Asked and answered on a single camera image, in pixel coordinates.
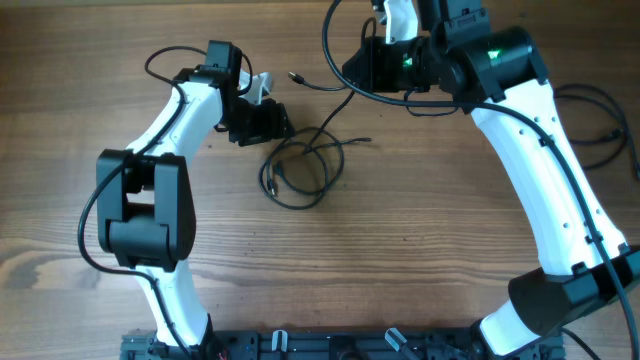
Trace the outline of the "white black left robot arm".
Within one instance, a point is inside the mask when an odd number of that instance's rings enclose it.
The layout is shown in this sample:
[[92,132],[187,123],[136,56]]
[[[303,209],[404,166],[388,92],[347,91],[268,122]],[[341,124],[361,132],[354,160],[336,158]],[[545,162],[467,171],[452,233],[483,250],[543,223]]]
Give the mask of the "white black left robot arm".
[[98,241],[118,275],[144,289],[157,331],[144,352],[160,359],[222,359],[210,315],[196,293],[187,258],[196,236],[188,168],[213,132],[250,146],[293,134],[271,77],[243,71],[246,55],[209,42],[204,61],[169,80],[171,96],[148,130],[123,150],[104,150],[97,187],[84,212],[97,212]]

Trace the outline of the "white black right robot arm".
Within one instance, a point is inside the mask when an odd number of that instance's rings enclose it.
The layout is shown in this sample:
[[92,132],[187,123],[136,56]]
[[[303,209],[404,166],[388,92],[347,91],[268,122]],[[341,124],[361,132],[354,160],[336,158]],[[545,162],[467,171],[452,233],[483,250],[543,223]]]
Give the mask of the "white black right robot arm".
[[607,217],[567,139],[547,68],[526,30],[493,31],[478,1],[376,1],[372,36],[340,72],[356,92],[397,103],[438,87],[498,154],[525,210],[539,266],[512,279],[508,299],[479,321],[470,355],[513,357],[606,305],[619,303],[639,341],[628,293],[639,252]]

